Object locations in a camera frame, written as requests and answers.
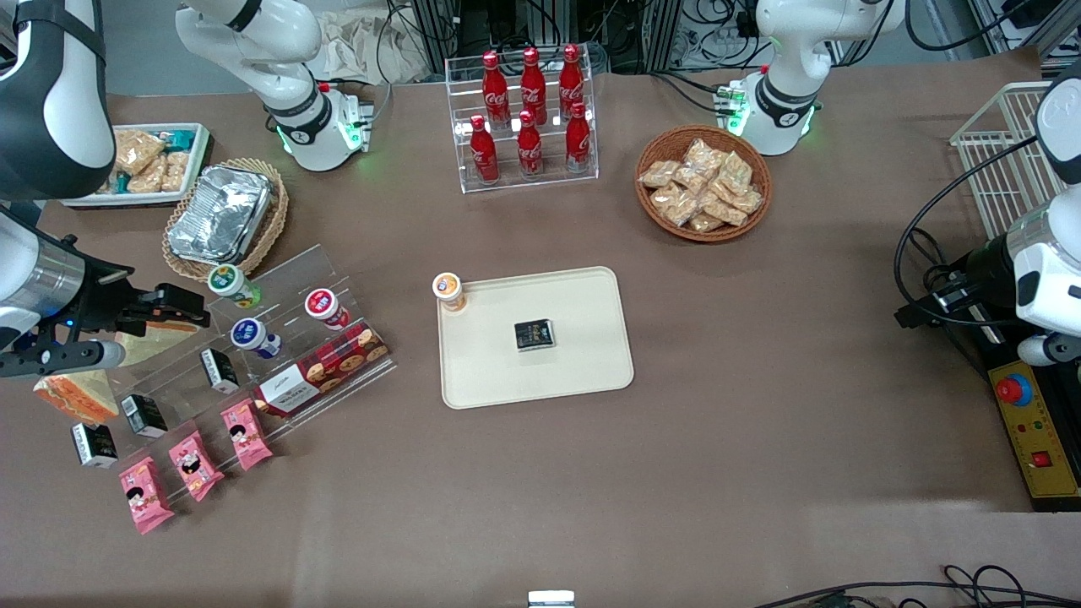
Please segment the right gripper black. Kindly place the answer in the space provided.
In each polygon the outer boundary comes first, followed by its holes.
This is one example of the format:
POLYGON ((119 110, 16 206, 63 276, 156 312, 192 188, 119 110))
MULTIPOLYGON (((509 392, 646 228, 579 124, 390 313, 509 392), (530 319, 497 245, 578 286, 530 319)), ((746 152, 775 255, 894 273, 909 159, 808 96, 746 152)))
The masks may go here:
POLYGON ((130 277, 134 273, 131 267, 91 257, 78 251, 74 243, 62 243, 61 248, 84 262, 84 278, 78 292, 61 310, 61 325, 67 330, 68 341, 79 341, 84 334, 101 331, 114 334, 147 314, 150 303, 157 314, 174 316, 155 317, 150 320, 151 328, 198 332, 211 323, 201 294, 177 285, 157 285, 152 292, 139 289, 131 285, 130 277))

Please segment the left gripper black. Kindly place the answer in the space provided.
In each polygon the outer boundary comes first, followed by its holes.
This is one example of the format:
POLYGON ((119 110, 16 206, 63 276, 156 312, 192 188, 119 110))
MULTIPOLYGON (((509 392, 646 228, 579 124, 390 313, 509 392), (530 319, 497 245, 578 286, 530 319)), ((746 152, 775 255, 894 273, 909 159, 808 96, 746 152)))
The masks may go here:
POLYGON ((933 326, 934 317, 960 317, 973 307, 987 307, 993 317, 1016 316, 1014 262, 1005 239, 988 240, 938 266, 932 276, 945 282, 930 291, 931 315, 919 307, 900 307, 894 313, 900 328, 933 326))

